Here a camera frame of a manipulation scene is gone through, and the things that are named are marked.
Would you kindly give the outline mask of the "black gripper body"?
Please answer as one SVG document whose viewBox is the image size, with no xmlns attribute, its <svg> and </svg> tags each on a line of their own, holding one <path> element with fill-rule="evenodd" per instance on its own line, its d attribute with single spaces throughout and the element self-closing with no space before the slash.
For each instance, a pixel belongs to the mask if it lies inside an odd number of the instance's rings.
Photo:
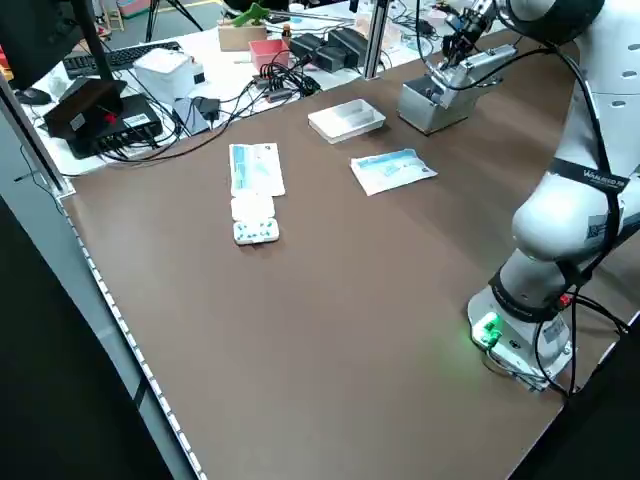
<svg viewBox="0 0 640 480">
<path fill-rule="evenodd" d="M 473 4 L 454 11 L 449 14 L 447 24 L 453 30 L 451 37 L 456 38 L 456 47 L 467 44 L 472 48 L 489 28 L 489 5 Z"/>
</svg>

